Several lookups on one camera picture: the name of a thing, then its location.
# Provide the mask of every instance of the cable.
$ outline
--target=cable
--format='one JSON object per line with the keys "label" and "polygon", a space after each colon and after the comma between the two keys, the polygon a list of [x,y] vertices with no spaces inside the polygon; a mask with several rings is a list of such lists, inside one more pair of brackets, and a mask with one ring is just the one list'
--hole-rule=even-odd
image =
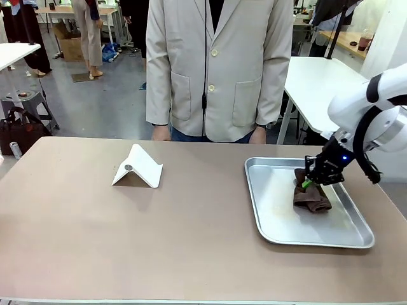
{"label": "cable", "polygon": [[354,136],[353,151],[356,157],[356,161],[362,168],[366,176],[372,183],[376,184],[380,182],[381,176],[377,167],[372,164],[367,155],[364,152],[364,138],[366,132],[368,131],[370,123],[382,112],[378,107],[373,106],[367,113],[362,117],[359,122]]}
{"label": "cable", "polygon": [[207,61],[208,61],[208,37],[207,37],[207,22],[208,22],[208,9],[207,9],[207,0],[205,1],[205,76],[204,76],[204,81],[203,81],[203,93],[202,93],[202,138],[201,141],[204,141],[204,134],[205,134],[205,112],[206,112],[206,107],[207,107],[207,96],[206,96],[206,74],[207,74]]}

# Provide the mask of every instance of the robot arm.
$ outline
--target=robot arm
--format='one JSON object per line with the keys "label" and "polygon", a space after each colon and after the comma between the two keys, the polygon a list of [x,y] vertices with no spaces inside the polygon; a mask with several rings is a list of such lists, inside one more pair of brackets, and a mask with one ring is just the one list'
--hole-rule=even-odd
{"label": "robot arm", "polygon": [[366,152],[407,147],[407,64],[337,95],[328,114],[340,129],[316,157],[305,157],[307,177],[318,184],[343,182],[343,169],[354,159],[373,183],[380,172]]}

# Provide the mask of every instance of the hand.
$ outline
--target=hand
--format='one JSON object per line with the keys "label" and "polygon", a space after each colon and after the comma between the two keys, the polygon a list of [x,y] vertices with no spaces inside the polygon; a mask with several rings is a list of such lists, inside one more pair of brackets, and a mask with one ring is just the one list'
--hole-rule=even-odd
{"label": "hand", "polygon": [[154,126],[153,141],[171,141],[171,134],[168,126]]}
{"label": "hand", "polygon": [[127,24],[132,24],[132,19],[130,17],[124,17],[124,19]]}
{"label": "hand", "polygon": [[256,127],[252,136],[250,137],[249,144],[266,144],[266,130],[263,127]]}
{"label": "hand", "polygon": [[96,20],[96,26],[99,30],[103,28],[103,21],[102,19]]}

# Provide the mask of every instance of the gray floor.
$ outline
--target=gray floor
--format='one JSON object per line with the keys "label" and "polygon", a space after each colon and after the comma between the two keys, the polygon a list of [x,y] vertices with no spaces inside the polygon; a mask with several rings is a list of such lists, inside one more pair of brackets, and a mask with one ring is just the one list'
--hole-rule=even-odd
{"label": "gray floor", "polygon": [[[57,52],[52,34],[43,30],[48,56]],[[66,137],[95,137],[111,139],[151,138],[152,127],[146,123],[146,92],[138,90],[145,82],[140,54],[134,57],[120,55],[113,63],[102,67],[105,75],[84,83],[73,83],[71,74],[86,72],[83,63],[66,63],[51,59],[53,72],[41,79],[48,104],[61,130],[55,135]],[[25,75],[27,66],[23,60],[16,63],[12,72],[17,88],[40,91],[39,79]],[[4,76],[0,75],[0,94],[7,92]],[[267,136],[269,144],[275,144],[280,123]],[[296,145],[296,121],[290,122],[285,144]],[[6,158],[0,166],[0,178],[15,164]],[[407,184],[382,184],[382,188],[407,215]]]}

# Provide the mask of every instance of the white desk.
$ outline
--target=white desk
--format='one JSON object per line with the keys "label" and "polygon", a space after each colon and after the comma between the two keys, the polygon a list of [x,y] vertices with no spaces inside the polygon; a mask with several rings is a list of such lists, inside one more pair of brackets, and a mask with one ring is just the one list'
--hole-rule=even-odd
{"label": "white desk", "polygon": [[[36,11],[36,13],[39,14],[47,14],[48,19],[51,23],[51,27],[53,27],[53,22],[52,19],[75,19],[75,14],[72,10],[71,5],[58,5],[55,7],[55,10],[51,10],[49,8],[40,8]],[[122,33],[122,24],[121,24],[121,18],[120,18],[120,12],[116,8],[102,8],[99,7],[99,15],[100,19],[103,22],[107,23],[107,29],[109,31],[109,39],[110,43],[113,43],[113,37],[112,37],[112,30],[111,30],[111,24],[110,24],[110,18],[113,21],[113,28],[114,28],[114,34],[116,36],[116,41],[120,44],[123,44],[124,40],[124,35]]]}
{"label": "white desk", "polygon": [[334,132],[338,125],[328,116],[333,97],[366,78],[337,59],[293,57],[290,61],[285,91],[289,96],[277,144],[284,143],[293,105],[315,132]]}
{"label": "white desk", "polygon": [[7,68],[9,65],[14,64],[21,58],[38,50],[41,46],[39,44],[29,45],[28,43],[0,43],[0,71],[4,70],[6,82],[10,88],[11,97],[15,102],[18,102],[17,91],[14,87],[13,80]]}

